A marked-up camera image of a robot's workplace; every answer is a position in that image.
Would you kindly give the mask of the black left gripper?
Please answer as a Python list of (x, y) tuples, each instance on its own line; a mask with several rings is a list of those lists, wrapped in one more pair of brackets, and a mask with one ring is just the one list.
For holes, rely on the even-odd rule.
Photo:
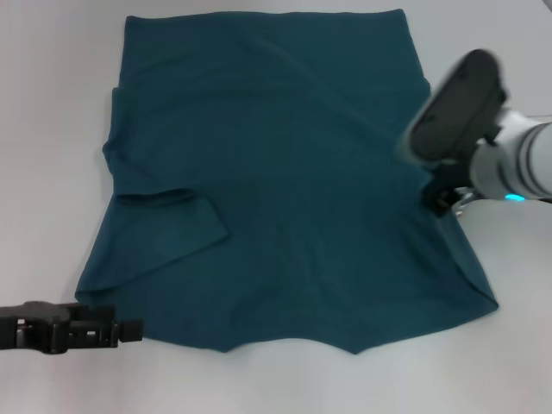
[(64, 354), (69, 348), (117, 348), (142, 340), (142, 320), (117, 320), (113, 305), (30, 301), (1, 308), (1, 350)]

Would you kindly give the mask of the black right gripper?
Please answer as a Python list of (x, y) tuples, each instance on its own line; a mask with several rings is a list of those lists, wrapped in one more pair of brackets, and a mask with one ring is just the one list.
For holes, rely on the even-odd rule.
[(440, 164), (422, 190), (423, 205), (442, 217), (474, 200), (474, 189), (466, 164)]

